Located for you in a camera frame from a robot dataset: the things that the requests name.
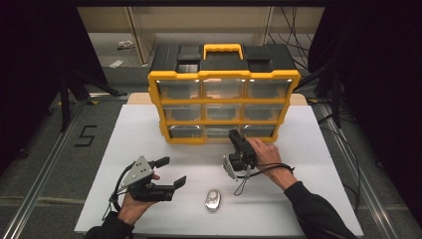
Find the white table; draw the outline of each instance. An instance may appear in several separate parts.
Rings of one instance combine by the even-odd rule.
[[[232,144],[176,145],[165,142],[158,128],[155,106],[123,106],[90,191],[77,232],[102,224],[107,200],[122,171],[140,155],[147,160],[170,156],[170,164],[157,168],[158,185],[172,184],[186,175],[171,202],[152,206],[136,223],[134,233],[165,237],[295,237],[304,233],[291,202],[266,176],[249,179],[240,196],[235,182],[221,167]],[[363,233],[330,158],[311,107],[290,107],[275,145],[283,161],[294,166],[295,176],[313,193],[327,199],[346,226]],[[207,192],[218,189],[222,202],[217,212],[205,208]]]

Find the plastic drawer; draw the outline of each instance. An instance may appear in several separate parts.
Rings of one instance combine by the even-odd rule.
[[[204,97],[207,99],[241,98],[245,80],[241,79],[208,79],[203,81]]]
[[[236,124],[205,125],[205,135],[208,138],[228,138],[231,129],[239,130],[239,126]]]
[[[167,120],[201,119],[201,105],[167,105],[162,108]]]
[[[170,137],[202,137],[202,125],[171,125],[168,127]]]
[[[249,80],[247,97],[253,99],[283,98],[292,80]]]
[[[238,120],[241,104],[207,104],[205,105],[207,120]]]
[[[242,133],[244,137],[271,137],[275,128],[272,124],[245,124]]]
[[[199,98],[199,80],[160,80],[156,81],[163,99],[186,100]]]
[[[277,120],[283,105],[245,105],[245,120]]]

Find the floor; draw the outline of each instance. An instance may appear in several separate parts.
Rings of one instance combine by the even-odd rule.
[[[116,49],[118,41],[130,40],[130,35],[93,36],[108,39],[98,50],[109,84],[122,92],[146,92],[148,65],[137,62],[134,50]],[[295,59],[297,49],[291,49]],[[125,63],[112,69],[108,65],[116,60]],[[314,99],[312,82],[298,91]],[[88,86],[91,92],[98,89]],[[0,177],[0,232],[7,233],[11,225],[19,238],[83,238],[74,232],[75,225],[88,196],[91,185],[102,161],[113,126],[127,98],[100,98],[92,102],[71,101],[73,120],[65,132],[62,127],[59,97],[51,104],[50,115],[45,116],[31,143],[27,145],[27,157],[15,159]],[[312,105],[316,119],[329,115],[326,99],[317,99]],[[341,129],[331,119],[322,120],[321,133],[331,153],[350,204],[356,208],[357,178],[361,190],[356,217],[364,232],[364,238],[422,238],[422,231],[398,195],[391,181],[377,164],[370,143],[360,130],[358,122],[347,108],[346,99],[341,101]],[[93,135],[81,138],[81,132]],[[26,205],[27,211],[20,210]]]

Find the finger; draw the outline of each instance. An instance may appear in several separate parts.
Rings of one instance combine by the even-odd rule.
[[[158,176],[157,174],[153,174],[152,175],[152,179],[154,179],[154,180],[159,180],[161,177],[160,176]]]
[[[256,143],[257,143],[258,147],[267,148],[267,145],[263,142],[263,140],[258,138],[258,137],[256,138]]]
[[[274,159],[281,159],[279,149],[276,146],[270,145],[269,148]]]
[[[258,144],[256,143],[256,139],[254,137],[247,137],[246,140],[251,144],[251,147],[254,150],[258,150]]]

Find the wire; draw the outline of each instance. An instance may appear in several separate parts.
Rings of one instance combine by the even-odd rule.
[[[286,44],[286,45],[288,45],[288,46],[290,46],[290,47],[299,48],[299,49],[301,49],[301,50],[303,50],[303,51],[309,51],[309,50],[310,50],[310,49],[307,49],[307,48],[304,48],[304,47],[300,47],[300,46],[297,46],[297,45],[293,45],[292,43],[290,43],[290,42],[286,41],[286,40],[282,37],[282,35],[281,35],[280,33],[278,33],[277,35],[279,35],[279,38],[280,38],[283,42],[285,42],[285,44]]]
[[[357,214],[357,208],[358,208],[357,205],[359,205],[359,200],[358,200],[359,195],[349,185],[347,185],[345,183],[343,183],[342,185],[343,185],[343,187],[347,188],[348,190],[350,190],[353,193],[353,195],[354,195],[354,209],[353,209],[353,211],[354,211],[354,214]]]
[[[356,154],[354,153],[353,148],[351,147],[351,145],[348,143],[348,141],[343,136],[338,134],[336,131],[333,131],[333,130],[326,128],[326,127],[321,127],[321,129],[324,129],[324,130],[327,130],[327,131],[334,133],[338,138],[340,138],[343,142],[345,142],[345,144],[347,144],[348,148],[350,148],[350,151],[353,154],[353,157],[354,157],[355,162],[356,162],[356,168],[357,168],[357,192],[356,192],[357,200],[356,200],[356,205],[355,205],[355,213],[357,213],[357,209],[358,209],[359,204],[360,204],[360,194],[361,194],[360,193],[360,191],[361,191],[361,180],[360,180],[361,175],[360,175],[359,160],[358,160]]]
[[[297,7],[293,7],[293,20],[292,20],[292,25],[291,25],[291,22],[289,21],[289,19],[288,19],[287,15],[286,15],[286,13],[285,13],[285,10],[284,10],[284,8],[283,8],[283,7],[282,7],[282,12],[283,12],[283,15],[284,15],[284,17],[285,17],[285,19],[286,19],[286,22],[288,23],[289,29],[291,30],[291,32],[290,32],[290,34],[289,34],[289,39],[288,39],[288,42],[290,42],[290,39],[291,39],[291,37],[292,37],[292,35],[293,35],[293,36],[294,36],[294,38],[295,38],[296,45],[298,46],[298,47],[297,47],[297,49],[298,49],[299,56],[301,57],[302,61],[305,63],[305,65],[306,65],[306,66],[307,66],[307,68],[308,68],[308,64],[306,64],[306,62],[308,61],[308,56],[307,56],[307,54],[305,53],[305,51],[304,51],[304,50],[302,50],[302,53],[303,53],[303,54],[305,55],[305,57],[307,58],[307,60],[305,61],[304,56],[302,55],[302,53],[301,53],[301,51],[300,51],[300,49],[302,49],[303,47],[302,47],[301,43],[299,42],[298,37],[296,36],[296,14],[297,14]]]
[[[274,44],[277,44],[277,42],[274,40],[274,38],[273,38],[273,36],[271,36],[271,34],[268,34],[268,36],[271,38],[271,40],[273,41],[273,43]],[[286,42],[286,45],[287,46],[292,46],[292,47],[296,47],[296,48],[298,48],[298,46],[295,46],[295,45],[293,45],[293,44],[290,44],[290,43],[288,43],[288,42]],[[308,67],[307,66],[305,66],[305,65],[303,65],[302,63],[300,63],[300,62],[298,62],[297,60],[295,60],[294,58],[292,58],[292,60],[296,63],[296,64],[298,64],[299,66],[301,66],[301,67],[303,67],[304,69],[308,69]]]
[[[246,177],[242,180],[242,183],[239,185],[239,187],[236,189],[236,191],[233,193],[233,195],[240,196],[242,194],[243,189],[245,189],[245,184],[246,184],[247,180],[248,180],[248,178],[246,178]]]

